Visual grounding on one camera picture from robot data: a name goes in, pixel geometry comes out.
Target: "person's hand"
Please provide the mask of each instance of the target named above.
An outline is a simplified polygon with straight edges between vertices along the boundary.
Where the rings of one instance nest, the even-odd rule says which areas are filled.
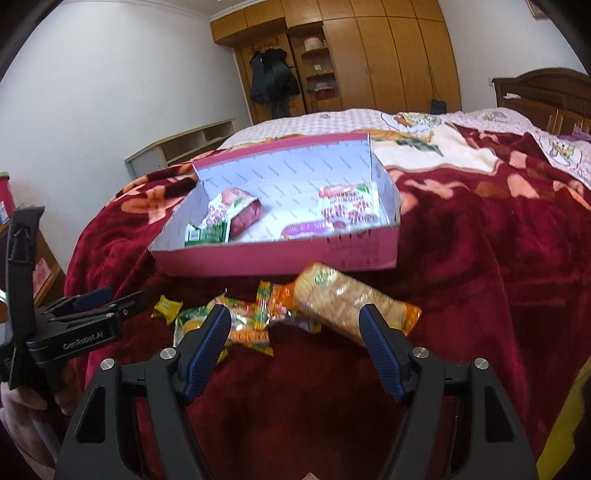
[[[63,378],[66,387],[54,397],[62,413],[70,417],[76,409],[79,398],[76,375],[71,364],[66,366]],[[2,398],[0,420],[19,450],[42,465],[52,465],[51,455],[32,421],[34,410],[46,410],[47,402],[33,389],[25,386],[11,391],[7,383],[2,383],[0,394]]]

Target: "wooden wardrobe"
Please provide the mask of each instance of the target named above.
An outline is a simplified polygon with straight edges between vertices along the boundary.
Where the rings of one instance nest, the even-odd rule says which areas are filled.
[[[449,112],[462,109],[456,61],[437,0],[266,0],[211,25],[215,42],[234,47],[247,97],[252,53],[268,44],[288,52],[304,92],[290,102],[292,115],[328,105],[310,101],[305,93],[310,85],[299,71],[301,43],[294,45],[315,31],[326,39],[339,99],[326,108],[428,112],[437,99]],[[270,118],[264,107],[252,102],[249,107],[255,123]]]

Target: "pink cardboard box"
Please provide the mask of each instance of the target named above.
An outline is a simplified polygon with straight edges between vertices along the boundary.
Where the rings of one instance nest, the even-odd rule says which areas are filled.
[[[341,271],[396,266],[400,194],[369,136],[293,137],[197,160],[199,183],[150,245],[158,266],[176,277],[297,274],[320,261]],[[305,239],[278,239],[284,219],[293,223],[316,213],[318,189],[372,183],[381,204],[380,226],[365,231]],[[209,200],[229,187],[257,196],[261,219],[229,244],[184,246],[189,222],[201,223]]]

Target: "red blanket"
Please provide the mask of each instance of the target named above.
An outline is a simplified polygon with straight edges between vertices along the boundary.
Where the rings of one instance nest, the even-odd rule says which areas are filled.
[[[398,267],[354,276],[422,308],[413,344],[451,361],[488,358],[539,455],[590,353],[591,195],[550,167],[529,134],[458,129],[475,148],[496,153],[496,173],[392,170],[403,199]],[[66,293],[112,286],[120,296],[147,287],[197,306],[227,288],[253,300],[258,278],[167,278],[147,251],[195,185],[190,172],[169,168],[119,192],[80,236]],[[270,335],[275,358],[231,347],[189,407],[215,478],[376,477],[400,409],[367,353],[327,329],[313,336],[277,326]],[[124,340],[80,361],[79,373],[88,382],[107,356],[141,361],[170,342],[164,322],[140,315],[127,321]],[[139,416],[158,477],[143,403]]]

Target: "yellow candy wrapper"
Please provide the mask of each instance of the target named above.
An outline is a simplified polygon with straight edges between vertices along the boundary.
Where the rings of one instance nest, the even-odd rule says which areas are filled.
[[[166,325],[174,322],[181,308],[183,308],[182,301],[169,300],[164,295],[160,295],[160,300],[154,306],[152,318],[163,317],[166,319]]]

